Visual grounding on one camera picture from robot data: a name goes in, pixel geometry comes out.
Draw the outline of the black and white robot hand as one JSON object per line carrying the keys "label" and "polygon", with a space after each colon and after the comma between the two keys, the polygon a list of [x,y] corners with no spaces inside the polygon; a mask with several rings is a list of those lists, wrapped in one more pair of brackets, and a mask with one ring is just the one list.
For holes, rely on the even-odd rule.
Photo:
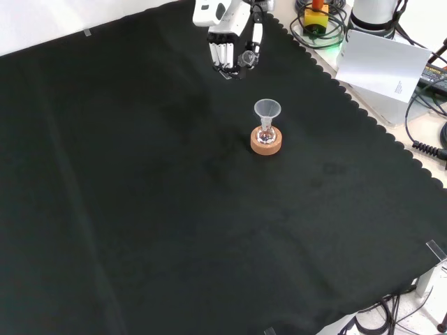
{"label": "black and white robot hand", "polygon": [[274,1],[197,1],[192,21],[207,27],[212,67],[227,80],[241,80],[258,64],[263,21]]}

